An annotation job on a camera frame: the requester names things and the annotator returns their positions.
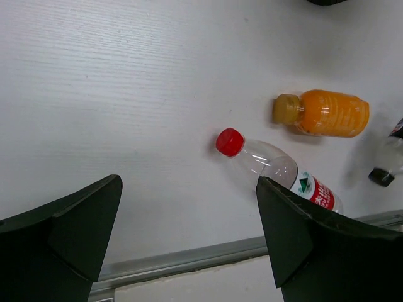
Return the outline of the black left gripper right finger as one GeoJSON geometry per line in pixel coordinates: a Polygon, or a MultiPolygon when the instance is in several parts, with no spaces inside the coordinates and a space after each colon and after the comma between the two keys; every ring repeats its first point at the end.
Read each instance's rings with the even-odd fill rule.
{"type": "Polygon", "coordinates": [[[258,208],[285,301],[401,301],[402,212],[352,219],[260,177],[258,208]]]}

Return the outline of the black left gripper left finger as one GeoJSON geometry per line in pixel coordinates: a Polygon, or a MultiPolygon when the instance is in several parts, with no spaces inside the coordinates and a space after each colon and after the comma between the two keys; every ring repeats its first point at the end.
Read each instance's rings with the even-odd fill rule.
{"type": "Polygon", "coordinates": [[[123,191],[116,174],[1,220],[1,301],[87,301],[123,191]]]}

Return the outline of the clear bottle red label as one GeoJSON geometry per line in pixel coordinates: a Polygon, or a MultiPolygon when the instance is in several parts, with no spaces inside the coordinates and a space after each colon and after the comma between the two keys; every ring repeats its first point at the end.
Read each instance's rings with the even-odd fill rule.
{"type": "Polygon", "coordinates": [[[236,129],[226,128],[218,135],[215,148],[227,157],[231,172],[250,190],[256,188],[259,177],[269,177],[307,201],[339,214],[343,212],[336,194],[274,145],[246,139],[236,129]]]}

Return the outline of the clear bottle dark blue label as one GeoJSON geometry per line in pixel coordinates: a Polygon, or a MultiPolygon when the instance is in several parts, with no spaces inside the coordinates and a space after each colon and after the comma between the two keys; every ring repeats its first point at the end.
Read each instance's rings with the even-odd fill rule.
{"type": "Polygon", "coordinates": [[[373,169],[368,178],[375,184],[388,187],[402,175],[402,119],[395,125],[387,139],[379,146],[373,169]]]}

